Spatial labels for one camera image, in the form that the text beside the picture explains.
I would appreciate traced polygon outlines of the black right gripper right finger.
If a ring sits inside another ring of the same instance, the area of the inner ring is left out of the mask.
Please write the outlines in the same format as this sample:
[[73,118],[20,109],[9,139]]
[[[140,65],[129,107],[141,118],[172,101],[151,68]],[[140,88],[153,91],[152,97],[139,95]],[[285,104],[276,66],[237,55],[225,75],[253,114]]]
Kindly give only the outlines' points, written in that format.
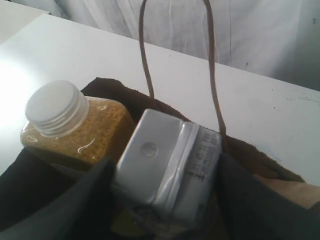
[[318,240],[320,216],[254,178],[229,154],[217,167],[217,201],[231,240]]

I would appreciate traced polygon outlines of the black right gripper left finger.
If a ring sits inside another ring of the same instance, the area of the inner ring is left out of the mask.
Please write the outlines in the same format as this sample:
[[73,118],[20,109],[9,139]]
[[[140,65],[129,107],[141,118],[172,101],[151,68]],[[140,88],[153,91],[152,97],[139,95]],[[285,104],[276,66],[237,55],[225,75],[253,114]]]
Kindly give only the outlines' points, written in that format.
[[74,180],[24,149],[0,177],[3,240],[115,240],[110,183],[115,163],[105,157]]

